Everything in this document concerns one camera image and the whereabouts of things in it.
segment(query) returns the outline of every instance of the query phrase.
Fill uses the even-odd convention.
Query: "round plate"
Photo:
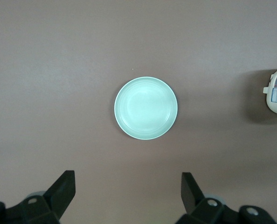
[[[176,120],[177,99],[160,79],[131,80],[118,93],[114,113],[121,129],[133,138],[150,140],[166,133]]]

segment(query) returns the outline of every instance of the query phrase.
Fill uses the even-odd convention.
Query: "table surface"
[[[277,0],[0,0],[0,201],[16,205],[75,170],[61,222],[172,224],[182,172],[238,210],[277,221]],[[114,100],[165,81],[173,127],[127,136]]]

